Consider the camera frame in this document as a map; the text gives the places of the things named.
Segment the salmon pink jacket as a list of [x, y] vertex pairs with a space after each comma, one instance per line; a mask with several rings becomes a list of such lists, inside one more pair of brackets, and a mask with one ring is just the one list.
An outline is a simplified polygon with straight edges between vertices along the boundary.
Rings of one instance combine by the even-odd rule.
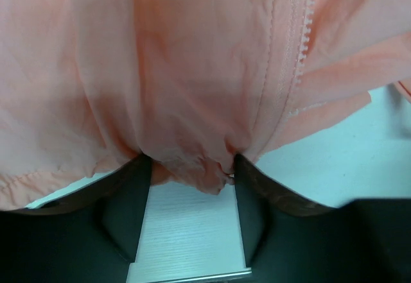
[[216, 194], [410, 77], [410, 0], [1, 0], [1, 209], [145, 154]]

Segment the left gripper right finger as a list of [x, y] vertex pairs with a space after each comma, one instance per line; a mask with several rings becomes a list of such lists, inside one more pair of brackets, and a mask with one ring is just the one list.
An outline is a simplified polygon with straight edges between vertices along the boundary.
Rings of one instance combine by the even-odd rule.
[[328, 207], [234, 158], [245, 263], [254, 282], [409, 282], [410, 200]]

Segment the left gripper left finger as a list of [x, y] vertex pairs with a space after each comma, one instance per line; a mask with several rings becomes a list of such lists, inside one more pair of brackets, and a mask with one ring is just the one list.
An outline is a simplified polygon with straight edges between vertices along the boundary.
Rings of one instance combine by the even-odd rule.
[[37, 209], [1, 213], [2, 282], [125, 282], [135, 261], [152, 161], [140, 155]]

